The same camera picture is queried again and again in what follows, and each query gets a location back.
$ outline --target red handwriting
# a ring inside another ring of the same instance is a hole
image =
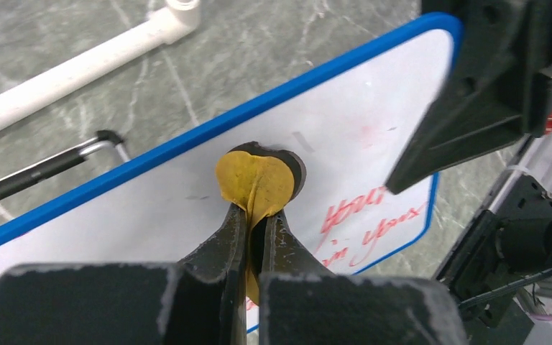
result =
[[[316,247],[317,252],[322,246],[329,233],[335,225],[343,223],[351,214],[360,212],[366,205],[379,205],[384,200],[386,187],[373,188],[366,195],[357,196],[354,200],[348,202],[346,199],[339,203],[337,211],[335,205],[329,207],[327,217],[323,222],[321,234],[323,237]]]
[[[255,307],[257,307],[257,304],[253,303],[252,300],[247,299],[247,311],[250,311]]]
[[[394,228],[395,226],[408,221],[410,219],[414,219],[415,217],[420,215],[420,212],[422,209],[426,206],[426,203],[422,204],[422,206],[416,208],[410,208],[409,211],[403,215],[401,215],[398,218],[393,218],[387,221],[385,218],[380,221],[377,228],[374,231],[366,231],[365,236],[363,237],[363,247],[367,246],[368,244],[371,244],[369,247],[369,250],[365,254],[365,256],[360,259],[358,262],[354,263],[354,259],[357,257],[356,255],[350,260],[349,266],[354,267],[363,262],[366,258],[369,257],[369,255],[373,252],[373,249],[375,248],[375,244],[377,243],[377,240],[384,236],[390,229]]]
[[[321,260],[321,261],[325,267],[329,267],[329,265],[331,265],[334,261],[343,259],[347,253],[348,253],[348,247],[335,252],[335,254],[333,254],[327,260]]]

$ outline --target black handle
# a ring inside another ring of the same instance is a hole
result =
[[[80,154],[79,149],[72,148],[64,151],[58,156],[54,156],[44,162],[18,172],[16,175],[4,178],[0,180],[0,200],[36,185],[54,175],[60,174],[65,170],[71,169],[85,161],[86,159]]]

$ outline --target gray marble surface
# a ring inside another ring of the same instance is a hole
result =
[[[0,0],[0,92],[143,22],[160,0]],[[98,129],[133,156],[418,15],[411,0],[203,0],[197,32],[0,132],[0,177]],[[441,175],[430,231],[365,274],[430,276],[512,150]],[[0,224],[110,169],[92,162],[0,202]]]

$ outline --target yellow object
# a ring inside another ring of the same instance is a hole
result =
[[[282,161],[270,156],[255,156],[245,151],[232,151],[218,162],[215,173],[221,196],[247,214],[249,252],[250,233],[265,217],[281,211],[293,196],[295,178]],[[247,296],[259,305],[258,272],[253,272],[247,258]]]

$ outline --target whiteboard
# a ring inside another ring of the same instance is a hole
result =
[[[229,208],[217,161],[251,141],[304,161],[285,213],[325,266],[356,273],[390,256],[430,223],[435,178],[400,195],[383,185],[440,91],[459,31],[445,14],[416,19],[13,220],[0,227],[0,274],[28,262],[183,258]],[[247,301],[249,330],[257,309]]]

